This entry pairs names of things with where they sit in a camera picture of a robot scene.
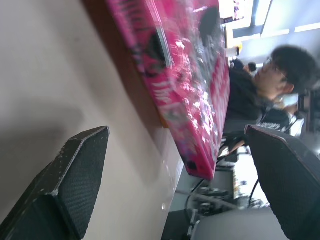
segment ceiling light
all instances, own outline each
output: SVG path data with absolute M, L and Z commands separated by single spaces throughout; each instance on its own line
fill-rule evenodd
M 314 24 L 308 24 L 308 25 L 304 25 L 304 26 L 297 26 L 294 29 L 294 32 L 300 33 L 300 32 L 315 30 L 315 29 L 320 29 L 320 22 L 314 23 Z
M 289 34 L 289 33 L 290 33 L 290 29 L 284 29 L 284 30 L 279 30 L 279 31 L 267 32 L 267 33 L 263 33 L 263 34 L 261 35 L 261 38 L 271 38 L 271 37 L 286 35 L 286 34 Z
M 266 22 L 271 0 L 259 0 L 258 9 L 255 15 L 255 25 L 262 26 Z
M 253 39 L 260 39 L 261 34 L 255 34 L 251 36 L 242 36 L 242 37 L 236 37 L 235 40 L 239 40 L 241 42 L 243 41 L 248 41 L 248 40 L 253 40 Z

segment pink box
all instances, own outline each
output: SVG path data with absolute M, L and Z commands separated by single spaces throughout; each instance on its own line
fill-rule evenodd
M 187 172 L 212 179 L 230 94 L 218 0 L 106 2 Z

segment man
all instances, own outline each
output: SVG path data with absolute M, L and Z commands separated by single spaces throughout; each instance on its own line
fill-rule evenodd
M 245 70 L 247 73 L 254 73 L 257 70 L 257 64 L 254 62 L 249 62 L 248 65 L 244 65 L 244 63 L 236 58 L 232 61 L 233 69 L 236 70 Z
M 249 73 L 231 68 L 230 97 L 224 133 L 244 137 L 246 125 L 264 121 L 270 110 L 277 118 L 289 118 L 288 112 L 273 109 L 274 100 L 285 94 L 300 94 L 318 81 L 318 66 L 305 50 L 295 46 L 275 49 L 263 68 L 252 77 Z

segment table surface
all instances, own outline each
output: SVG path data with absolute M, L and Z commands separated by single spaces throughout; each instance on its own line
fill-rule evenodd
M 68 138 L 107 125 L 85 239 L 161 239 L 183 163 L 104 1 L 89 2 L 0 2 L 0 222 Z

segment eyeglasses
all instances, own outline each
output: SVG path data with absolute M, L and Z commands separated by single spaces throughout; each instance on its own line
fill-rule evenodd
M 263 63 L 263 66 L 268 66 L 270 70 L 274 71 L 276 74 L 281 74 L 283 76 L 283 81 L 287 81 L 286 75 L 277 67 L 275 62 L 271 57 L 268 57 L 266 61 Z

